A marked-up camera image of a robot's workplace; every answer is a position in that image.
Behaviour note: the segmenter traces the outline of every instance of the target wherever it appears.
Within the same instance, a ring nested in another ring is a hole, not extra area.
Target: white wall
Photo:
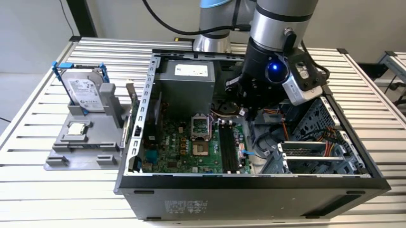
[[[196,30],[200,0],[148,0],[172,27]],[[170,41],[180,35],[153,20],[140,0],[88,0],[98,35]],[[319,0],[304,36],[308,47],[345,48],[356,61],[375,62],[383,51],[406,51],[406,0]],[[247,34],[231,41],[247,42]]]
[[[44,74],[70,35],[58,0],[0,0],[0,72]]]
[[[161,19],[181,30],[197,28],[199,1],[148,0]],[[178,37],[157,24],[140,0],[88,0],[88,6],[100,37],[154,41]],[[373,62],[384,50],[406,51],[404,9],[406,0],[319,0],[307,46],[345,48],[364,62]],[[44,73],[70,37],[58,1],[0,0],[0,21],[0,72]],[[233,32],[231,41],[245,42],[247,37]]]

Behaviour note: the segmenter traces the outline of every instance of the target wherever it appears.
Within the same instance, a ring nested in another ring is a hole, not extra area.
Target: label sticker
[[[239,114],[240,114],[240,116],[244,116],[244,115],[245,115],[245,111],[243,110],[243,108],[240,109]]]
[[[94,83],[88,79],[77,78],[69,78],[68,82],[80,107],[89,112],[104,111]]]
[[[169,214],[205,213],[208,200],[165,200],[164,208]]]
[[[204,65],[177,64],[174,66],[174,75],[208,77],[208,68]]]

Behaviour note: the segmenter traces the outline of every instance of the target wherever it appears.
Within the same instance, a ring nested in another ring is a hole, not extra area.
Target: aluminum extrusion table
[[[377,63],[384,64],[406,83],[406,52],[385,51]]]
[[[108,67],[116,96],[128,103],[125,81],[140,94],[150,50],[191,50],[189,42],[82,38],[69,42],[58,62]],[[244,53],[233,44],[232,52]],[[329,88],[392,190],[331,220],[136,220],[124,197],[113,194],[117,171],[45,171],[42,163],[68,114],[68,96],[49,70],[0,137],[0,224],[16,227],[406,227],[406,119],[348,54],[309,48],[328,68]]]

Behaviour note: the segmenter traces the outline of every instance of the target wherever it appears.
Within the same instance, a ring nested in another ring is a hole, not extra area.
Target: metal frame
[[[377,63],[384,64],[400,80],[406,82],[406,53],[387,51]]]
[[[66,0],[77,31],[82,37],[97,37],[86,0]]]
[[[381,63],[356,63],[367,76],[375,80],[387,71],[387,66]]]

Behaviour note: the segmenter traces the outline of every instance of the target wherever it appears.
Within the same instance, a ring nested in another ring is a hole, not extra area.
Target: blue clip
[[[109,78],[108,78],[108,75],[106,75],[106,67],[105,67],[104,63],[100,63],[98,68],[101,69],[101,72],[102,72],[104,82],[109,83]]]
[[[54,73],[54,75],[56,75],[57,80],[61,81],[62,79],[61,79],[61,75],[60,75],[58,72],[57,72],[57,67],[56,67],[56,65],[57,65],[57,62],[53,61],[53,62],[52,62],[52,71],[53,71],[53,73]]]
[[[72,69],[73,68],[73,63],[60,63],[58,68],[60,69]]]
[[[247,155],[255,155],[253,152],[248,152],[248,151],[245,151],[245,150],[241,150],[240,152],[244,153],[244,154],[247,154]]]

